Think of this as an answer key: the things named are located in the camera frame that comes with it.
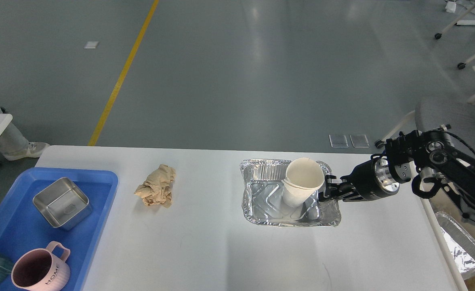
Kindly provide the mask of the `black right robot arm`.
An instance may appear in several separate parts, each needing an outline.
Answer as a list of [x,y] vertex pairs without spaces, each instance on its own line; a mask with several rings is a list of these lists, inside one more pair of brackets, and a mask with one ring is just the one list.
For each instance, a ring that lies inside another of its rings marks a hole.
[[429,131],[400,132],[396,138],[378,140],[382,148],[349,175],[326,175],[318,201],[374,201],[398,193],[410,182],[412,192],[431,199],[443,190],[459,209],[463,221],[475,226],[475,151],[468,155],[456,149],[451,139],[465,141],[449,131],[450,125]]

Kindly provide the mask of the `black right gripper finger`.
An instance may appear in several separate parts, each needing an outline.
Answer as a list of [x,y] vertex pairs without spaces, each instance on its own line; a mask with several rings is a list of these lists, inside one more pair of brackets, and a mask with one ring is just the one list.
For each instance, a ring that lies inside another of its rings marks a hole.
[[331,200],[359,201],[359,193],[355,184],[348,180],[348,176],[342,176],[338,182],[334,175],[325,175],[324,189],[317,194],[319,202]]

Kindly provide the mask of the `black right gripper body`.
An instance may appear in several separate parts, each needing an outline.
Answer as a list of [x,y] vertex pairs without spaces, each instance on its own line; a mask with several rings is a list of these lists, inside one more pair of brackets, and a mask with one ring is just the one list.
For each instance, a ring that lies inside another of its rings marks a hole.
[[351,201],[374,201],[398,193],[400,183],[392,177],[388,161],[375,158],[357,165],[351,173],[355,195]]

